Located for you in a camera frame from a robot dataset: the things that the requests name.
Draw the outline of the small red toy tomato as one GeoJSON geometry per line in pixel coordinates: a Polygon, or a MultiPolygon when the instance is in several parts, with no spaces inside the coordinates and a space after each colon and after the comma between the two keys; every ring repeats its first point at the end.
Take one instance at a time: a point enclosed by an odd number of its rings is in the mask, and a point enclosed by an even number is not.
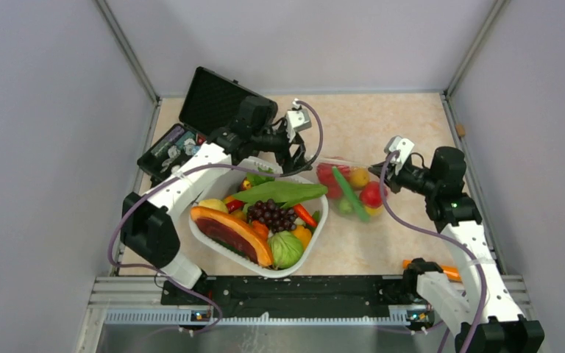
{"type": "Polygon", "coordinates": [[[385,189],[384,185],[377,181],[368,182],[359,194],[361,203],[369,208],[375,209],[383,206],[380,191],[385,189]]]}

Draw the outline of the clear zip top bag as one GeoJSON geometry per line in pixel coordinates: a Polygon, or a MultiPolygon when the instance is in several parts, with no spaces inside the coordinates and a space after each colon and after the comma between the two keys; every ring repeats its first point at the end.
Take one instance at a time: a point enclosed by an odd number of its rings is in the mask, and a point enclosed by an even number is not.
{"type": "Polygon", "coordinates": [[[341,157],[320,157],[314,169],[335,213],[349,221],[376,221],[385,208],[380,197],[382,184],[369,166],[341,157]]]}

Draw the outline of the green toy cucumber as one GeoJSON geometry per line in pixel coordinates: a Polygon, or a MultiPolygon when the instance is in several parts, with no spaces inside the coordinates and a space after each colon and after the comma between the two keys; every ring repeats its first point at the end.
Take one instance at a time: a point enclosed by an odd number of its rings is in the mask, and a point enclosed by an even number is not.
{"type": "Polygon", "coordinates": [[[369,223],[371,221],[371,217],[365,212],[363,204],[361,203],[357,194],[352,189],[351,185],[347,182],[347,180],[344,178],[344,176],[339,172],[337,168],[333,168],[333,173],[337,183],[340,185],[343,191],[342,198],[348,199],[354,207],[353,214],[356,215],[356,217],[360,221],[364,223],[369,223]]]}

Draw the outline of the yellow toy lemon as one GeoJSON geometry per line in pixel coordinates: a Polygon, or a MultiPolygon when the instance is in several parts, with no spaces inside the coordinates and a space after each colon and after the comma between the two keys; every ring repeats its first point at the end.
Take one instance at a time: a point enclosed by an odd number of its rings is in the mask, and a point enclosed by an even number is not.
{"type": "Polygon", "coordinates": [[[373,208],[373,207],[365,206],[364,210],[370,217],[373,218],[373,217],[378,217],[384,211],[384,208],[383,207],[373,208]]]}

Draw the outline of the small green toy cabbage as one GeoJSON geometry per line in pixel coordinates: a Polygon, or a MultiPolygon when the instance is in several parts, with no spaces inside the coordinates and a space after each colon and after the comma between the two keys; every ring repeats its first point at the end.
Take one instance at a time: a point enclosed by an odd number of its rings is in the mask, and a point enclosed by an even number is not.
{"type": "Polygon", "coordinates": [[[352,203],[345,198],[341,198],[337,202],[337,209],[342,215],[351,215],[354,213],[354,207],[352,203]]]}

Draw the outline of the red toy bell pepper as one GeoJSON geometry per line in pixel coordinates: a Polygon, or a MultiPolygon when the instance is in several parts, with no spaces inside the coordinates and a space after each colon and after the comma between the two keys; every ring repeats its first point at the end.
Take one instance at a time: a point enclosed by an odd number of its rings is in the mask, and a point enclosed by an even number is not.
{"type": "Polygon", "coordinates": [[[346,180],[349,179],[351,168],[346,165],[333,165],[329,163],[319,163],[317,165],[316,176],[318,181],[327,187],[326,197],[336,200],[343,196],[343,191],[334,177],[333,168],[337,168],[346,180]]]}

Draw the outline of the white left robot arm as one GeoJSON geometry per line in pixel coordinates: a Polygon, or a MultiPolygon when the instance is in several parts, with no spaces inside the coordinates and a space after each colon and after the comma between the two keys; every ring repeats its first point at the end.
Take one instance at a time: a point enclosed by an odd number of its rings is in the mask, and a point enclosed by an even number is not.
{"type": "Polygon", "coordinates": [[[133,193],[124,200],[125,209],[112,239],[142,257],[142,267],[174,282],[179,295],[189,304],[201,302],[207,286],[201,280],[202,269],[180,253],[174,222],[228,170],[241,170],[240,162],[254,150],[288,150],[299,132],[313,123],[323,128],[315,109],[295,99],[280,122],[282,131],[264,135],[266,124],[260,115],[266,108],[265,99],[244,99],[234,119],[214,130],[184,166],[142,196],[133,193]]]}

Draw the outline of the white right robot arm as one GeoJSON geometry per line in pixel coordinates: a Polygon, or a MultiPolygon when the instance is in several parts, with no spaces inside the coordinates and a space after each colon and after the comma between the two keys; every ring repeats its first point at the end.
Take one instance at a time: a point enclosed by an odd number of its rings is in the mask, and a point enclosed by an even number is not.
{"type": "Polygon", "coordinates": [[[526,317],[514,301],[491,255],[475,200],[464,190],[464,153],[441,146],[430,166],[414,165],[414,144],[399,135],[385,147],[386,159],[370,167],[379,177],[380,198],[398,223],[449,244],[461,278],[458,292],[436,263],[415,259],[404,273],[403,296],[412,303],[428,302],[454,338],[457,352],[537,352],[545,338],[541,323],[526,317]],[[409,190],[424,197],[435,230],[422,229],[397,216],[385,191],[409,190]]]}

